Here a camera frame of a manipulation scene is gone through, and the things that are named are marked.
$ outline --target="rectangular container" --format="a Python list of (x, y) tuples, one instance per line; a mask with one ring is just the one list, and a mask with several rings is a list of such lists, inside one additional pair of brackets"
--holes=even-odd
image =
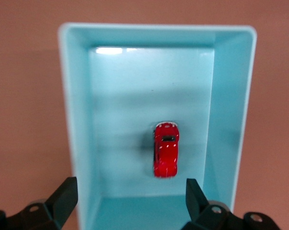
[[(249, 26), (67, 23), (59, 32), (82, 230), (178, 230), (187, 178), (233, 209), (256, 32)], [(153, 175), (153, 131), (180, 131)]]

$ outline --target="car rear window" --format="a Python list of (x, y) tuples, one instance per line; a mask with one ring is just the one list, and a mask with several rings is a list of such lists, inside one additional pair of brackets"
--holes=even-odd
[(175, 141), (175, 136), (163, 136), (162, 141)]

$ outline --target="red toy car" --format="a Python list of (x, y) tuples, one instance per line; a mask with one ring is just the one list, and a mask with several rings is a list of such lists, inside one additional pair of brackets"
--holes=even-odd
[(159, 123), (154, 132), (154, 176), (172, 177), (178, 172), (178, 126), (174, 122)]

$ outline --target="orange-brown background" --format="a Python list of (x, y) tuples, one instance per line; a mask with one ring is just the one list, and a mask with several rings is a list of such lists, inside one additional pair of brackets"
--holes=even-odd
[[(71, 175), (57, 29), (64, 22), (248, 24), (258, 33), (235, 214), (289, 230), (289, 0), (0, 0), (0, 209)], [(64, 229), (77, 228), (73, 213)]]

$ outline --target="metal bolt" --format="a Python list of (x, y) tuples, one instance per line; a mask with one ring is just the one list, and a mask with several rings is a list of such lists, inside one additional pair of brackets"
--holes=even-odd
[(212, 211), (213, 211), (214, 213), (217, 213), (217, 214), (222, 213), (221, 208), (219, 208), (219, 207), (217, 207), (217, 206), (214, 206), (214, 207), (212, 207), (211, 209), (212, 209)]
[(258, 214), (252, 214), (251, 219), (256, 221), (256, 222), (263, 222), (263, 219)]
[(37, 205), (30, 207), (30, 212), (35, 212), (39, 209)]

